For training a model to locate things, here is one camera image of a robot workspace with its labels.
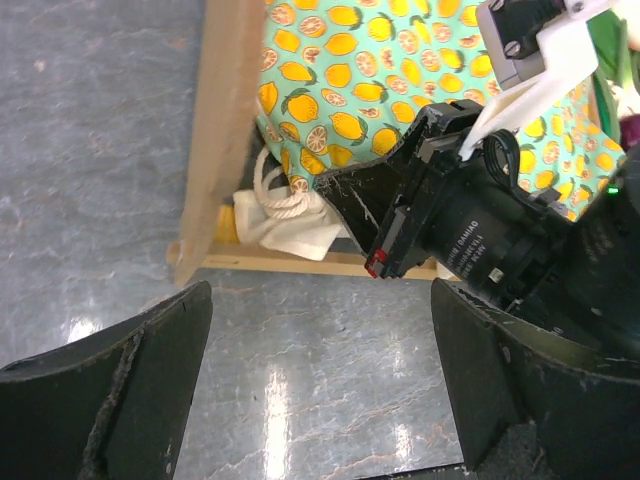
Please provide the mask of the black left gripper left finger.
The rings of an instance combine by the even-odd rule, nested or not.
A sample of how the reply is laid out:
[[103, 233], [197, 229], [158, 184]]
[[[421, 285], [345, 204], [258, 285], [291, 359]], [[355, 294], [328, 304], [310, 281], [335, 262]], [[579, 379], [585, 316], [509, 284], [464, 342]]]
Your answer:
[[212, 319], [197, 282], [1, 370], [4, 479], [171, 479]]

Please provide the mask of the wooden pet bed frame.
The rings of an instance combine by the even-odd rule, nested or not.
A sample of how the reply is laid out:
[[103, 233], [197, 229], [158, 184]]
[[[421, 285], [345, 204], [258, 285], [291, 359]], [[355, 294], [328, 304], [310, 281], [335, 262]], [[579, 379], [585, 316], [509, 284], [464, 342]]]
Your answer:
[[394, 146], [457, 2], [209, 1], [174, 280], [199, 268], [358, 275], [311, 178]]

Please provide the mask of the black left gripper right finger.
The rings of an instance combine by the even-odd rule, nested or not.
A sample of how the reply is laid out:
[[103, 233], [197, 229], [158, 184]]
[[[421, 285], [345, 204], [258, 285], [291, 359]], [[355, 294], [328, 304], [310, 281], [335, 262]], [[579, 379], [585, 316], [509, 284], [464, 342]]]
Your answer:
[[440, 279], [436, 343], [467, 469], [639, 476], [639, 364], [556, 336]]

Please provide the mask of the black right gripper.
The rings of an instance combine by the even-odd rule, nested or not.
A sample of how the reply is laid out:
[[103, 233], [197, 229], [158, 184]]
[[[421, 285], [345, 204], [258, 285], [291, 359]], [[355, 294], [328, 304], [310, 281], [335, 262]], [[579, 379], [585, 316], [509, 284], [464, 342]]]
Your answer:
[[476, 295], [511, 305], [559, 259], [570, 223], [552, 195], [519, 186], [515, 135], [491, 133], [462, 159], [482, 110], [471, 100], [427, 105], [389, 152], [315, 177], [372, 277], [401, 278], [434, 258]]

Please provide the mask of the lemon print cushion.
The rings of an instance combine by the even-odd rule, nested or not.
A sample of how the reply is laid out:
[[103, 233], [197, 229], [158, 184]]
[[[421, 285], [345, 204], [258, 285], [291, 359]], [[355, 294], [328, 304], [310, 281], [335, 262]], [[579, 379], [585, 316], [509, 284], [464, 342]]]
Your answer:
[[[222, 210], [221, 241], [310, 260], [345, 233], [311, 188], [327, 170], [375, 160], [420, 109], [499, 91], [474, 1], [270, 1], [256, 123], [265, 144], [251, 188]], [[519, 185], [555, 189], [577, 218], [621, 157], [639, 116], [639, 12], [590, 21], [599, 69], [519, 136]]]

